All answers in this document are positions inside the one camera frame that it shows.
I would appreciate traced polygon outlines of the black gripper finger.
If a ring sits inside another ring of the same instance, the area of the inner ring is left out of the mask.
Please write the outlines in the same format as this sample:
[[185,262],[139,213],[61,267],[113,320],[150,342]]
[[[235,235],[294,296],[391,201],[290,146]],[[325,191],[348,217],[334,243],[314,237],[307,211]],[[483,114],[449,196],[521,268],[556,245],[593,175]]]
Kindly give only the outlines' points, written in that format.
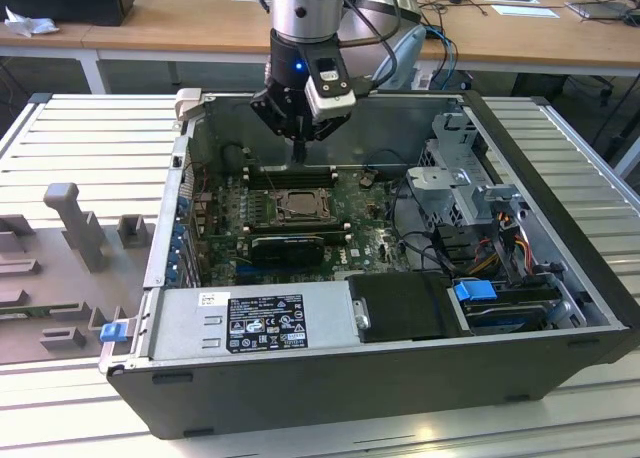
[[300,138],[300,162],[304,163],[307,158],[307,144],[309,142],[323,141],[332,133],[338,130],[348,121],[348,116],[329,118],[320,122],[314,122],[311,116],[305,116],[302,121],[302,131]]
[[260,91],[250,101],[252,110],[277,136],[292,142],[292,161],[302,162],[302,111],[292,91]]

